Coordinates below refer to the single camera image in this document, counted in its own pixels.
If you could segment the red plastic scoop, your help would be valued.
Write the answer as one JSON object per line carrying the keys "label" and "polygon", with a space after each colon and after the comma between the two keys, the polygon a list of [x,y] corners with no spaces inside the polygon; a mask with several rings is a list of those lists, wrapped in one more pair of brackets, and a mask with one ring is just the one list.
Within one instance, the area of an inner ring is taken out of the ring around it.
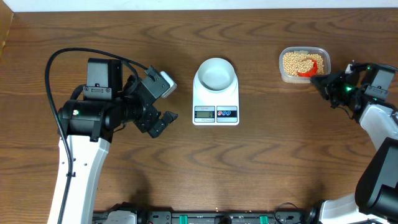
{"label": "red plastic scoop", "polygon": [[318,71],[317,61],[314,59],[311,59],[311,61],[312,61],[313,67],[310,70],[308,70],[306,72],[297,72],[300,77],[312,77],[317,74],[317,71]]}

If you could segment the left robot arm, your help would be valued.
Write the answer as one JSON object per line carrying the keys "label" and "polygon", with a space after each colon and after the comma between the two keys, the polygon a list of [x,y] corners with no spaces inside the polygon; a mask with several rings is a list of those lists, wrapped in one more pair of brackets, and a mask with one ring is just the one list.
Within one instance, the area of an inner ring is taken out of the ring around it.
{"label": "left robot arm", "polygon": [[[133,74],[123,83],[123,67]],[[60,124],[58,175],[49,223],[91,223],[98,181],[115,132],[134,123],[158,137],[178,117],[154,107],[176,83],[154,67],[139,78],[125,60],[90,58],[87,83],[78,86],[56,113]]]}

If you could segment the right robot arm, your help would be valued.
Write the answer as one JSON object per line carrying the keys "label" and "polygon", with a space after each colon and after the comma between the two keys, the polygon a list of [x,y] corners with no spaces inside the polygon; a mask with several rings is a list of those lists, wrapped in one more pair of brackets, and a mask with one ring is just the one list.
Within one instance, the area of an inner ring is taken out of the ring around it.
{"label": "right robot arm", "polygon": [[352,62],[310,81],[332,108],[345,110],[369,135],[376,153],[353,194],[322,202],[314,223],[397,223],[397,107],[386,102],[397,68]]}

